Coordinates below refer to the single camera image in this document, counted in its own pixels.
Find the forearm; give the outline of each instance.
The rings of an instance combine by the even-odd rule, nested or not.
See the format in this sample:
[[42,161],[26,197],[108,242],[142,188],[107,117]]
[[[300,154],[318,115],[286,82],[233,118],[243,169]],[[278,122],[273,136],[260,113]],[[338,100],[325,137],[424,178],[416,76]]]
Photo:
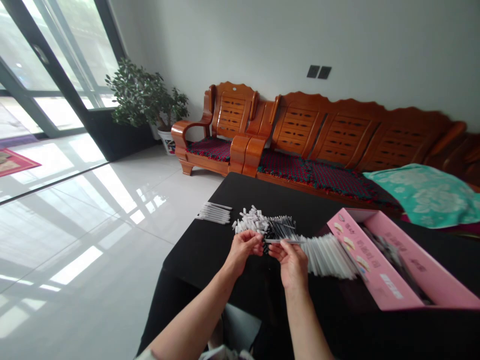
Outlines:
[[232,293],[236,277],[222,268],[148,346],[157,359],[198,359]]
[[308,289],[285,290],[285,297],[295,359],[333,359]]

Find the wall socket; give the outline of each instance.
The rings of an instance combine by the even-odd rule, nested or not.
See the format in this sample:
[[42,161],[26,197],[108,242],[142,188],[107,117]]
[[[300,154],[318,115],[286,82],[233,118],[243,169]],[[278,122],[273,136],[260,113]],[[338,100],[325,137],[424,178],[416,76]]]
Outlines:
[[310,69],[308,69],[308,74],[306,75],[307,78],[316,78],[317,74],[319,73],[320,66],[318,65],[310,65]]
[[322,66],[320,69],[320,73],[318,74],[319,79],[326,79],[329,77],[330,70],[332,70],[331,66]]
[[315,79],[318,74],[319,79],[326,79],[329,77],[331,70],[332,70],[331,66],[322,66],[320,69],[320,65],[310,65],[310,68],[308,69],[308,73],[306,74],[306,77]]

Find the wrist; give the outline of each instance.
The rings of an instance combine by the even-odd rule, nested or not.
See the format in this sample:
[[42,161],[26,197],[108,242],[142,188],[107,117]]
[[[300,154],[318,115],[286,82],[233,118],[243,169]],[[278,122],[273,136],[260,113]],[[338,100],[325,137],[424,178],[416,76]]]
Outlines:
[[310,299],[310,292],[308,286],[295,286],[285,289],[286,300],[301,301]]
[[223,280],[227,282],[233,282],[235,283],[239,276],[237,275],[237,272],[235,270],[235,267],[232,264],[225,263],[223,266],[220,268],[218,271],[218,276]]

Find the red rug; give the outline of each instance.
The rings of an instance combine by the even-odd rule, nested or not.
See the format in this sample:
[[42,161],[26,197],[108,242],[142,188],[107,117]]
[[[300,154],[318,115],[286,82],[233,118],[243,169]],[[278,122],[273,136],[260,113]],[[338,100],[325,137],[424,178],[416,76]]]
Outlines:
[[32,161],[16,152],[6,148],[0,149],[0,177],[35,168],[40,165],[38,162]]

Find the hand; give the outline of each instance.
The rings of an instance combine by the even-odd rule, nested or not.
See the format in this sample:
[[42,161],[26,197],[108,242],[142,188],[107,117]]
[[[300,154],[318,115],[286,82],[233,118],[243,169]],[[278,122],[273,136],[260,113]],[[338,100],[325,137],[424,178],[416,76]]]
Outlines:
[[297,244],[291,245],[285,240],[268,246],[268,255],[280,263],[281,282],[287,291],[308,292],[309,259]]
[[223,265],[227,273],[238,278],[244,272],[249,255],[262,256],[264,254],[263,238],[262,235],[253,230],[246,230],[235,235],[231,242],[230,253]]

